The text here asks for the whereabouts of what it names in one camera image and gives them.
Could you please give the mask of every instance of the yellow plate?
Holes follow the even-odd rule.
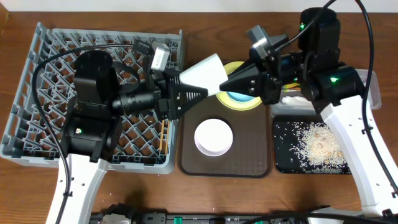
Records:
[[[226,73],[229,75],[242,64],[243,62],[231,62],[224,65],[224,69]],[[255,97],[247,102],[238,102],[229,97],[228,93],[225,91],[217,94],[216,96],[217,99],[226,107],[238,111],[250,110],[261,104],[261,99],[259,97]]]

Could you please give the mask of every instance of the brown tray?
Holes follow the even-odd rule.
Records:
[[[228,152],[218,157],[202,154],[193,140],[197,126],[210,118],[228,123],[234,136]],[[216,96],[211,96],[185,113],[180,133],[178,166],[188,175],[261,178],[271,171],[271,117],[268,106],[235,111],[222,105]]]

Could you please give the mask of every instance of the white bowl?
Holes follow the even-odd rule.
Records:
[[[232,146],[233,134],[230,126],[220,119],[208,119],[195,130],[197,148],[207,156],[220,156]]]

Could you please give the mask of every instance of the green connector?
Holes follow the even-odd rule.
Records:
[[[174,224],[182,224],[182,217],[175,217]]]

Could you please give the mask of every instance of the gray dish rack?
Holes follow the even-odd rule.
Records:
[[[170,48],[167,66],[177,70],[183,69],[185,48],[182,30],[179,35],[50,30],[38,23],[1,140],[0,156],[23,166],[58,167],[59,153],[39,116],[30,90],[34,68],[44,59],[65,50],[88,45],[133,44],[135,40],[167,44]],[[122,47],[103,50],[110,53],[114,60],[124,62],[142,75],[142,55]],[[79,54],[69,54],[53,60],[46,65],[44,73],[38,78],[40,102],[57,134],[65,121],[68,100],[76,95],[73,63]],[[118,79],[120,84],[126,84],[135,78],[127,72],[118,71]],[[162,121],[159,121],[155,114],[123,116],[123,133],[119,145],[114,150],[109,168],[150,174],[172,172],[177,147],[178,121],[165,121],[165,124],[168,125],[165,125],[162,131]]]

